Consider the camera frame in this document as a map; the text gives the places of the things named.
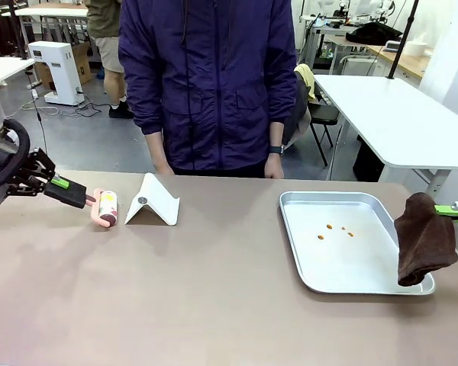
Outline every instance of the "navy blue jacket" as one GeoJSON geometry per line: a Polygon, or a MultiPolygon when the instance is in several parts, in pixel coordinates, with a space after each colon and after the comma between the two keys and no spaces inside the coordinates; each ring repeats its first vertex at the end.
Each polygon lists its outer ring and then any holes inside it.
{"type": "Polygon", "coordinates": [[[134,122],[178,169],[263,161],[294,104],[290,0],[124,0],[119,58],[134,122]]]}

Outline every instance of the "brown cloth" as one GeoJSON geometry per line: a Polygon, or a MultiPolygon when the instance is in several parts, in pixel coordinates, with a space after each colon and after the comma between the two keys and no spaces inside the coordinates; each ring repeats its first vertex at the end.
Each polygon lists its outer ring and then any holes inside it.
{"type": "Polygon", "coordinates": [[[407,199],[405,212],[395,221],[398,234],[398,284],[420,284],[427,273],[458,260],[453,221],[437,214],[425,193],[407,199]]]}

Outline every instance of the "yellow cloth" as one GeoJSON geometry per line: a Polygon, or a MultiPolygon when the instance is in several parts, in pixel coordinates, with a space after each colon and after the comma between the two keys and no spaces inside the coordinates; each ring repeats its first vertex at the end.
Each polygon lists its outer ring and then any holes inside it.
{"type": "Polygon", "coordinates": [[[311,68],[308,67],[306,64],[301,63],[300,65],[297,65],[297,67],[295,67],[293,71],[298,72],[304,79],[304,82],[307,85],[307,87],[311,89],[308,93],[308,101],[310,101],[311,103],[318,103],[318,100],[314,94],[315,78],[314,73],[311,71],[311,68]]]}

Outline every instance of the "pink toy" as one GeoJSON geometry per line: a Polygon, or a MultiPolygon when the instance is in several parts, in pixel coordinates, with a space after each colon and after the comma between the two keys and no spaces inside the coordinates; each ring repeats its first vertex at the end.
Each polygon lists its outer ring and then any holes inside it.
{"type": "Polygon", "coordinates": [[[112,227],[117,223],[117,195],[113,191],[96,188],[93,200],[87,196],[86,204],[92,208],[90,217],[98,225],[112,227]]]}

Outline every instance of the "white paper stand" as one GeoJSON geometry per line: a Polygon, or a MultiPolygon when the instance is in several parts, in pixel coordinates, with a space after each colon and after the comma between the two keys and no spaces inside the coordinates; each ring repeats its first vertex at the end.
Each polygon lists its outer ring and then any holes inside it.
{"type": "Polygon", "coordinates": [[[131,207],[129,207],[129,212],[127,212],[124,225],[127,224],[143,206],[148,206],[168,225],[176,225],[178,221],[180,199],[173,198],[161,182],[151,173],[147,173],[144,176],[143,184],[140,186],[139,192],[131,202],[131,207]]]}

